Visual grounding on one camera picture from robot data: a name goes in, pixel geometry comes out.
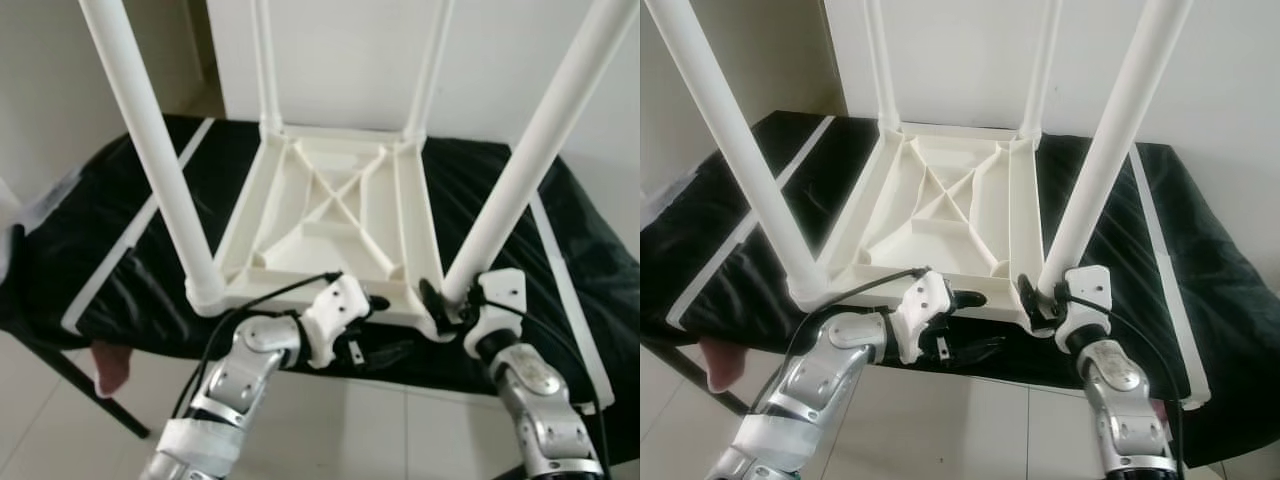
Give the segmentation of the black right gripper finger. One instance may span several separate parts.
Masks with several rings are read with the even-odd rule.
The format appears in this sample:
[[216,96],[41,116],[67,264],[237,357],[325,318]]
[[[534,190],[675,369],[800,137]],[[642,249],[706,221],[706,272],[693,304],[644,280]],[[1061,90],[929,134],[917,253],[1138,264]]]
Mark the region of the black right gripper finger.
[[447,337],[451,334],[451,321],[448,317],[444,297],[422,278],[419,280],[419,296],[426,310],[430,328],[424,334],[426,337]]
[[1048,325],[1048,320],[1041,310],[1041,294],[1027,274],[1018,276],[1018,300],[1032,326]]

